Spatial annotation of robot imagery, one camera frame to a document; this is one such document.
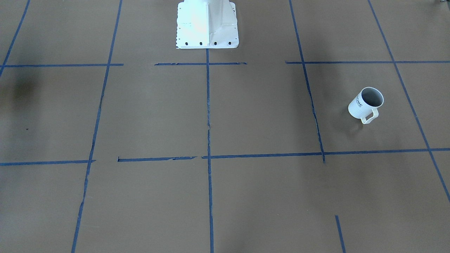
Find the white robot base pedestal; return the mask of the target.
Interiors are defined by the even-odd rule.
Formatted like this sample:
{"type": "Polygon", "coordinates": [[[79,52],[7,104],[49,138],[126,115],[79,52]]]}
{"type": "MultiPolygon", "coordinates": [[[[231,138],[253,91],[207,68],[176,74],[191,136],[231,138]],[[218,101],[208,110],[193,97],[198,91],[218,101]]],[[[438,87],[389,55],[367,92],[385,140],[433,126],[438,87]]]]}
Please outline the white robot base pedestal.
{"type": "Polygon", "coordinates": [[[184,0],[176,22],[176,48],[238,48],[236,5],[229,0],[184,0]]]}

